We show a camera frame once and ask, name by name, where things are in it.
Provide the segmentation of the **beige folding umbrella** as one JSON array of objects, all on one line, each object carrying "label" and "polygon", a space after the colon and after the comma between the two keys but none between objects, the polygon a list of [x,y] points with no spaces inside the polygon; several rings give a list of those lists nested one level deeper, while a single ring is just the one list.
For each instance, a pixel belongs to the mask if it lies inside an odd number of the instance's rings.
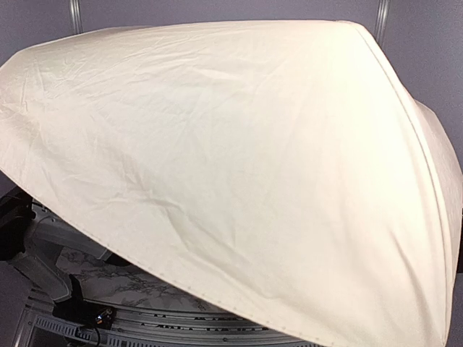
[{"label": "beige folding umbrella", "polygon": [[150,274],[324,346],[445,346],[462,172],[353,22],[112,28],[1,67],[1,171]]}]

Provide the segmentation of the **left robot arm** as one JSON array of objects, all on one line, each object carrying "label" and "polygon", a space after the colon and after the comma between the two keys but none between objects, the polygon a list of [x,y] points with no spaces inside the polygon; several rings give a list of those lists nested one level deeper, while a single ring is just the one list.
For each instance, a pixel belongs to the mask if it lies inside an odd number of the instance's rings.
[{"label": "left robot arm", "polygon": [[78,279],[57,267],[54,250],[64,247],[104,262],[114,256],[19,187],[1,197],[1,261],[48,295],[54,304],[53,316],[109,330],[116,309],[85,300]]}]

